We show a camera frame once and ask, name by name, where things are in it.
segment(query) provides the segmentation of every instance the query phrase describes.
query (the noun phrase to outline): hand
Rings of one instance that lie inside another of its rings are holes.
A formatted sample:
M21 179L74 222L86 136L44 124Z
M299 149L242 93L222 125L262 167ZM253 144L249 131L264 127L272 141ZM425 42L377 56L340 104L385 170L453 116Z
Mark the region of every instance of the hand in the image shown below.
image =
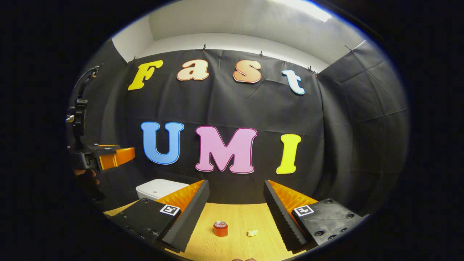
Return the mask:
M85 171L86 171L86 170L75 169L75 170L74 170L74 174L76 174L76 176L79 176L79 175L81 175L81 174L84 174ZM95 171L93 171L93 170L91 170L91 171L92 171L92 176L93 176L93 177L96 177L97 174L95 173ZM100 181L97 180L97 179L95 179L95 183L98 185L98 184L100 184Z

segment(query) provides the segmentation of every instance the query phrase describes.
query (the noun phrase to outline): red can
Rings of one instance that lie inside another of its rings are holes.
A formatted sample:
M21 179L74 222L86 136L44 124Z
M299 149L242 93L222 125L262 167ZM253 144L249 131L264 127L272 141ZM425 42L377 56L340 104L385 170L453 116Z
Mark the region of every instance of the red can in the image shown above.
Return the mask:
M218 221L214 223L213 228L214 234L216 236L226 236L227 234L229 234L229 228L227 224L223 221Z

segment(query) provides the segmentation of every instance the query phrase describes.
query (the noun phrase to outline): wooden table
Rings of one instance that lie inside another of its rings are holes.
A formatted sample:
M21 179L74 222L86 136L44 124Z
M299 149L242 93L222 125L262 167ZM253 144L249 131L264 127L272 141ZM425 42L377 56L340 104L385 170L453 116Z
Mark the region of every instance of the wooden table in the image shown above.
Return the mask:
M135 202L106 211L116 215ZM229 235L217 237L213 231L216 221L224 221L229 226ZM253 237L247 236L248 230L259 230ZM206 203L203 212L193 230L185 252L171 253L194 261L231 261L239 258L254 258L257 261L280 261L298 254L285 249L282 237L272 219L266 203L249 205L229 205Z

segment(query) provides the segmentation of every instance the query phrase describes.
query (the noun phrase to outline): finger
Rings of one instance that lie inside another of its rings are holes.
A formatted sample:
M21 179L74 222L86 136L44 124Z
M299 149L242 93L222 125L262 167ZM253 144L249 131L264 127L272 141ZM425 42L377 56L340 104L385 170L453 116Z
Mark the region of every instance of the finger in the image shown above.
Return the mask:
M79 176L80 174L83 174L85 172L85 170L74 170L74 174L76 174L76 176Z

